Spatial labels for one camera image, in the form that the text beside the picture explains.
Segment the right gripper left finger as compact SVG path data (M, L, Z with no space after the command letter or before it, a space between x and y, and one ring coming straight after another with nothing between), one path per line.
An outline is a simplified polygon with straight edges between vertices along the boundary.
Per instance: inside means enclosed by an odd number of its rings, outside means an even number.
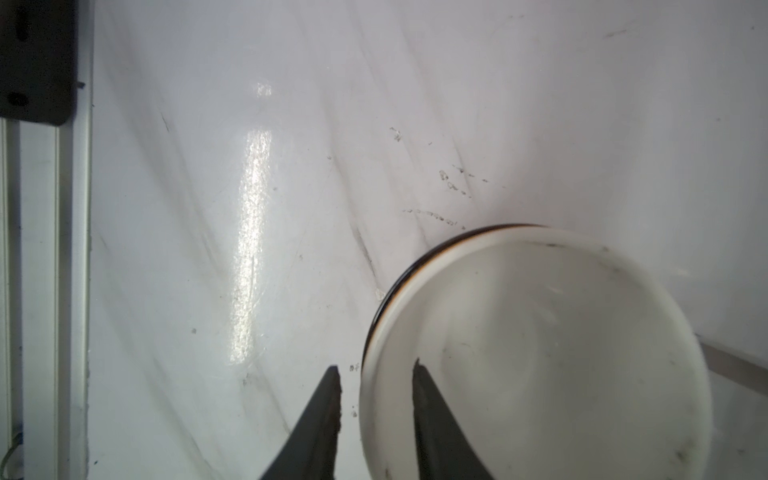
M263 480L334 479L341 394L338 367L329 366Z

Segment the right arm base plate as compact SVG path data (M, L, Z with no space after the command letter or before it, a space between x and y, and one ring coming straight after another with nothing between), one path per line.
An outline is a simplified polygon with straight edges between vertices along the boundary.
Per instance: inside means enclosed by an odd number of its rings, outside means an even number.
M77 3L1 3L1 116L59 127L75 109Z

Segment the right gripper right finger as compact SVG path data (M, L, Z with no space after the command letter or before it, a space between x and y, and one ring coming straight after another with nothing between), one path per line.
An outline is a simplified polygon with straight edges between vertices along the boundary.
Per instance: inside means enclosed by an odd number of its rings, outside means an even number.
M412 372L412 403L420 479L492 479L419 360Z

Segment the orange bowl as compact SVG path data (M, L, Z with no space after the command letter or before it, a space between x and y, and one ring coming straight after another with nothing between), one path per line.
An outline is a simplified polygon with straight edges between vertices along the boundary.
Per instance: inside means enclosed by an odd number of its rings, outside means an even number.
M364 347L359 422L375 479L418 475L412 371L426 367L497 479L700 479L713 408L668 291L590 238L467 232L389 290Z

